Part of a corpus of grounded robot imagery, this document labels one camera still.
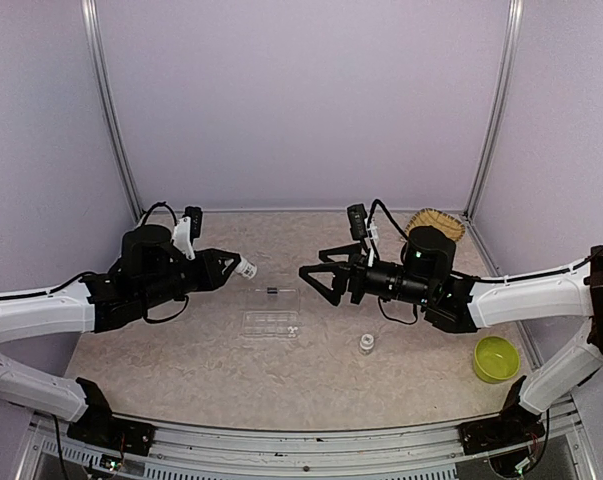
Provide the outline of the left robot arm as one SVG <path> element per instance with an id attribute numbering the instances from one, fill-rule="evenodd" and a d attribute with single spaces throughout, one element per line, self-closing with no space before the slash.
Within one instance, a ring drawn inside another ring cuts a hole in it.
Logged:
<path id="1" fill-rule="evenodd" d="M 234 252 L 196 251 L 196 233 L 183 219 L 173 229 L 150 224 L 124 234 L 121 255 L 106 273 L 82 273 L 40 291 L 0 295 L 0 345 L 56 333 L 103 333 L 134 321 L 152 323 L 151 309 L 186 304 L 195 292 L 224 286 L 233 274 L 251 279 L 257 268 Z M 0 400 L 47 413 L 83 430 L 102 445 L 121 434 L 99 387 L 16 362 L 0 353 Z"/>

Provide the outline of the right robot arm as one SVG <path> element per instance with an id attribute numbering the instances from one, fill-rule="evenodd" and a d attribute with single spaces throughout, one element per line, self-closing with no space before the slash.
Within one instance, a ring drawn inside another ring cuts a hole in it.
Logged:
<path id="1" fill-rule="evenodd" d="M 400 301 L 447 333 L 474 333 L 520 320 L 583 317 L 584 325 L 540 370 L 512 386 L 492 433 L 516 442 L 559 397 L 603 367 L 603 245 L 555 270 L 518 277 L 480 278 L 454 272 L 455 243 L 432 226 L 407 236 L 400 263 L 374 258 L 358 243 L 322 250 L 299 276 L 330 304 L 344 294 Z"/>

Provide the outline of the clear plastic pill organizer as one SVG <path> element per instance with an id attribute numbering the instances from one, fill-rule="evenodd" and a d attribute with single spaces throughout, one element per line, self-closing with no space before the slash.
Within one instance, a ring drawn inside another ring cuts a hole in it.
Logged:
<path id="1" fill-rule="evenodd" d="M 287 336 L 288 326 L 298 326 L 300 294 L 296 288 L 268 286 L 248 289 L 244 294 L 241 334 L 252 339 Z"/>

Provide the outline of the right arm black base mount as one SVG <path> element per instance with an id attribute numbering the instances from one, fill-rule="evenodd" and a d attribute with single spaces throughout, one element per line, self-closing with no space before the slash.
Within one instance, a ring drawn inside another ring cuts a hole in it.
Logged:
<path id="1" fill-rule="evenodd" d="M 543 437 L 547 427 L 540 414 L 512 404 L 495 416 L 461 423 L 458 432 L 464 454 L 474 455 Z"/>

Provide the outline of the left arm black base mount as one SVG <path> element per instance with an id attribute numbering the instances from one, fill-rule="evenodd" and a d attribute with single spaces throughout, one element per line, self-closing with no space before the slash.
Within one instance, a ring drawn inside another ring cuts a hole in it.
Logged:
<path id="1" fill-rule="evenodd" d="M 147 457 L 156 427 L 150 423 L 115 416 L 106 406 L 89 405 L 85 413 L 69 424 L 67 436 L 86 444 Z"/>

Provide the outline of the white pill bottle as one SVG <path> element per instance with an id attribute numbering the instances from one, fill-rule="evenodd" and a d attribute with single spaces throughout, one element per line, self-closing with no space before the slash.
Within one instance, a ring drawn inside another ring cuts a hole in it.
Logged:
<path id="1" fill-rule="evenodd" d="M 359 352 L 362 355 L 369 355 L 375 347 L 375 337 L 370 333 L 363 334 L 359 339 Z"/>
<path id="2" fill-rule="evenodd" d="M 258 272 L 257 266 L 247 260 L 245 257 L 240 257 L 239 263 L 234 268 L 234 273 L 240 275 L 241 277 L 251 280 L 253 279 Z"/>

